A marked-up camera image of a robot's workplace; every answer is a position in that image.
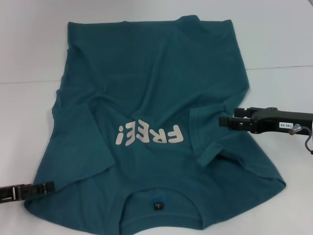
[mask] white surface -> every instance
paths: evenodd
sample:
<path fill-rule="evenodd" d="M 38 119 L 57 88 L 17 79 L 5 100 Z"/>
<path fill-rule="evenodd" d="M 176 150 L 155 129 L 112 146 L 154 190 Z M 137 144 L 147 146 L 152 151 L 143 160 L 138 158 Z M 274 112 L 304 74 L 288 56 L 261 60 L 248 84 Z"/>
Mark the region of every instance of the white surface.
<path fill-rule="evenodd" d="M 231 19 L 247 69 L 313 65 L 313 7 L 307 0 L 0 0 L 0 186 L 32 182 L 38 168 L 53 127 L 50 109 L 64 70 L 68 21 L 175 20 L 190 14 Z M 242 107 L 313 113 L 313 67 L 247 73 L 251 89 Z M 313 234 L 313 157 L 304 147 L 306 137 L 253 137 L 281 172 L 286 190 L 204 231 L 155 228 L 139 234 Z M 0 234 L 86 233 L 38 219 L 14 202 L 0 205 Z"/>
<path fill-rule="evenodd" d="M 0 83 L 60 80 L 67 23 L 231 19 L 247 69 L 313 65 L 307 0 L 0 0 Z"/>

